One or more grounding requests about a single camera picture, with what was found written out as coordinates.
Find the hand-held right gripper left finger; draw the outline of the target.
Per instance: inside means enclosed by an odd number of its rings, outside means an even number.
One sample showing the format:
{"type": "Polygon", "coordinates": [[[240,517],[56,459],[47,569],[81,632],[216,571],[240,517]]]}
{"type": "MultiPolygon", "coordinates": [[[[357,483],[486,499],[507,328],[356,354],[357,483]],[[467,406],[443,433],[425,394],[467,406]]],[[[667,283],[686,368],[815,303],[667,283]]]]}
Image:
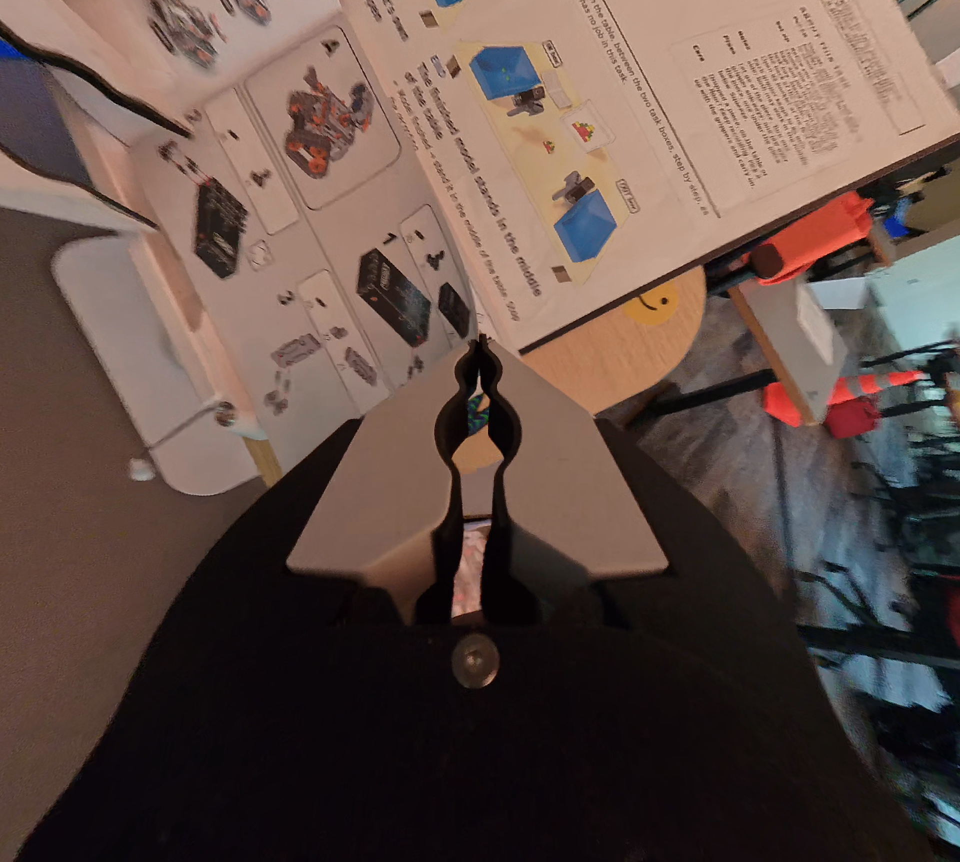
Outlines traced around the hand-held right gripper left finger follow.
{"type": "Polygon", "coordinates": [[[407,624],[450,623],[477,340],[362,419],[287,558],[293,573],[387,592],[407,624]]]}

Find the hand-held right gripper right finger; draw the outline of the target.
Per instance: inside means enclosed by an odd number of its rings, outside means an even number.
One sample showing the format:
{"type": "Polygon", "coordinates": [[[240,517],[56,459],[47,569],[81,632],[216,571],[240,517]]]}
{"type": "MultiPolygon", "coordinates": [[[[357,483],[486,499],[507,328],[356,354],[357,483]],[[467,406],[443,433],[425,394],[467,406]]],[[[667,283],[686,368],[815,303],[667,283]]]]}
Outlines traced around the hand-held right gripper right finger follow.
{"type": "Polygon", "coordinates": [[[494,475],[481,609],[530,625],[598,583],[659,576],[669,560],[594,416],[498,342],[480,338],[494,475]]]}

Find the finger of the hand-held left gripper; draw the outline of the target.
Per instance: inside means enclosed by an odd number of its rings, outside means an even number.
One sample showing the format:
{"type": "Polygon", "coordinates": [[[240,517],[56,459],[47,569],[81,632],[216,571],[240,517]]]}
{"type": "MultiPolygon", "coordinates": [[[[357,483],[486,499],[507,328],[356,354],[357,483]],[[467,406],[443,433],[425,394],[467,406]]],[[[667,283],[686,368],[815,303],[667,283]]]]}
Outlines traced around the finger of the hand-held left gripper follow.
{"type": "Polygon", "coordinates": [[[1,147],[1,208],[120,233],[159,232],[150,219],[72,181],[31,167],[1,147]]]}
{"type": "Polygon", "coordinates": [[[41,64],[94,123],[115,138],[191,128],[173,103],[63,0],[1,0],[2,40],[41,64]]]}

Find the white desk stand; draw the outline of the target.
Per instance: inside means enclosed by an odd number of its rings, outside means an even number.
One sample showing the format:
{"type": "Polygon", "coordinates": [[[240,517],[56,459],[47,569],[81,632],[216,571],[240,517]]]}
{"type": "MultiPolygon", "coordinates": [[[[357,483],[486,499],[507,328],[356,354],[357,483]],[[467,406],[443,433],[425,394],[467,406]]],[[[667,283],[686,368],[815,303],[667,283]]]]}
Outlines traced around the white desk stand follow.
{"type": "Polygon", "coordinates": [[[188,496],[259,477],[246,441],[263,435],[210,317],[183,306],[142,240],[98,236],[54,255],[56,285],[143,448],[129,476],[188,496]]]}

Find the large task instruction sheet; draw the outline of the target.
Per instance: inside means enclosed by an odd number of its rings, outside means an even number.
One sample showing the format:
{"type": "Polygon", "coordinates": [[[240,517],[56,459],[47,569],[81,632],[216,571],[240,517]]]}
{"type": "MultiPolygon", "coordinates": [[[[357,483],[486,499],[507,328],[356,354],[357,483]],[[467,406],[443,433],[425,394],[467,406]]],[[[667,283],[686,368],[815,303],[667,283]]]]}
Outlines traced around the large task instruction sheet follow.
{"type": "Polygon", "coordinates": [[[516,352],[958,141],[894,0],[340,1],[516,352]]]}

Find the yellow smiley sticker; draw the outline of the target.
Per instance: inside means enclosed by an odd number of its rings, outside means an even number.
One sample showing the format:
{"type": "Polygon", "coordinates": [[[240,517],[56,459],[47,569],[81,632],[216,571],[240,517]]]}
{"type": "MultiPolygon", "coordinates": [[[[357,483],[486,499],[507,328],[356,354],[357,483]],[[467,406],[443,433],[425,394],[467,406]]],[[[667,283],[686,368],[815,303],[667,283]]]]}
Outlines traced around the yellow smiley sticker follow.
{"type": "Polygon", "coordinates": [[[670,321],[679,307],[679,292],[674,281],[667,281],[648,292],[641,292],[621,306],[622,313],[642,327],[659,327],[670,321]]]}

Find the white background table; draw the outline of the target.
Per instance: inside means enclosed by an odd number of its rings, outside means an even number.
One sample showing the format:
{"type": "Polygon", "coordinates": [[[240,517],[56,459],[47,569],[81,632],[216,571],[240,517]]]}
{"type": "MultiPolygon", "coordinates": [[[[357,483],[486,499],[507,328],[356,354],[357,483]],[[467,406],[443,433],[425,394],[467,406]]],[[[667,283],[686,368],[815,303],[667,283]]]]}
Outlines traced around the white background table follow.
{"type": "Polygon", "coordinates": [[[848,355],[834,320],[800,278],[749,280],[728,297],[750,329],[802,425],[822,424],[848,355]]]}

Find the red bag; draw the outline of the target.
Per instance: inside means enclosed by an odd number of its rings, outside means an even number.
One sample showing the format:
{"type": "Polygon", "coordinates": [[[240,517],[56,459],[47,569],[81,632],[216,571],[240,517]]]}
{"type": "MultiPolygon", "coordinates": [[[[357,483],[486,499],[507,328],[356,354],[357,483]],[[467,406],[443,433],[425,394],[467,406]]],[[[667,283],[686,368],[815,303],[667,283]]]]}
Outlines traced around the red bag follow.
{"type": "Polygon", "coordinates": [[[835,440],[846,440],[874,431],[881,421],[878,400],[862,395],[830,405],[823,426],[835,440]]]}

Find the orange traffic cone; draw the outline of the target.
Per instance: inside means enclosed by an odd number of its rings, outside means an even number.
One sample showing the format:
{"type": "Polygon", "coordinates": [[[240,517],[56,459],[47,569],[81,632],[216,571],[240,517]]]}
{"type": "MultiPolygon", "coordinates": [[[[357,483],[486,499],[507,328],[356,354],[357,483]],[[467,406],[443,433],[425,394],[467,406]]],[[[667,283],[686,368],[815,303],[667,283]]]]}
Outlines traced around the orange traffic cone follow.
{"type": "Polygon", "coordinates": [[[827,401],[833,407],[854,400],[870,398],[886,390],[909,386],[920,381],[929,381],[928,373],[918,369],[898,370],[885,373],[863,373],[841,377],[837,380],[827,401]]]}

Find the orange chair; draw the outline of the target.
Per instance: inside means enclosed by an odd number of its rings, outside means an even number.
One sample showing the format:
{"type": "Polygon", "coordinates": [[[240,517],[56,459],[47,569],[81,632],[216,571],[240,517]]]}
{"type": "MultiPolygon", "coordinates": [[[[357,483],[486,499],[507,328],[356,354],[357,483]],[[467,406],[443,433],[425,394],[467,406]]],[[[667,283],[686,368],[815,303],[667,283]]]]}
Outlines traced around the orange chair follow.
{"type": "Polygon", "coordinates": [[[816,262],[865,239],[873,226],[874,201],[848,192],[790,223],[742,256],[763,285],[806,273],[816,262]]]}

